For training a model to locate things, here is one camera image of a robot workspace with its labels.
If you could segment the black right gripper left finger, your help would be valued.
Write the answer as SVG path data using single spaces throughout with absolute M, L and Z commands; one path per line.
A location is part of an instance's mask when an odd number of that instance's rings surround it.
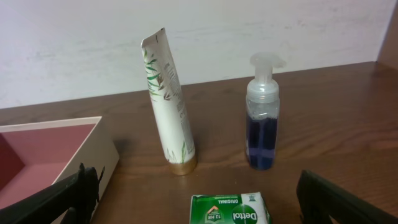
M 1 223 L 89 223 L 100 202 L 103 172 L 80 164 L 78 172 L 17 203 L 1 209 Z

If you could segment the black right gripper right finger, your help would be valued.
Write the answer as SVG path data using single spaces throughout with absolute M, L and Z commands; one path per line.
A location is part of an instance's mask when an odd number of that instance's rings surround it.
M 397 223 L 397 217 L 361 200 L 323 177 L 303 170 L 297 184 L 303 223 Z

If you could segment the white box with pink interior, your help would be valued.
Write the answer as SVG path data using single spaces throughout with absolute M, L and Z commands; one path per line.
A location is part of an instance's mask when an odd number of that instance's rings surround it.
M 78 172 L 102 172 L 99 200 L 119 161 L 102 118 L 1 126 L 1 209 Z

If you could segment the green Dettol soap bar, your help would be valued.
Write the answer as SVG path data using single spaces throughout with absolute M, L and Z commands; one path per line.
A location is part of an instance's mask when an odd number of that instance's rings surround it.
M 259 192 L 193 195 L 190 224 L 272 224 L 272 218 Z

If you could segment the blue liquid foam pump bottle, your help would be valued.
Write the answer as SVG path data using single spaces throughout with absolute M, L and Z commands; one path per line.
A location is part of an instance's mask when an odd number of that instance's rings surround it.
M 256 170 L 268 170 L 274 164 L 279 125 L 279 85 L 273 69 L 285 62 L 276 54 L 258 52 L 251 56 L 254 79 L 246 89 L 246 158 Z

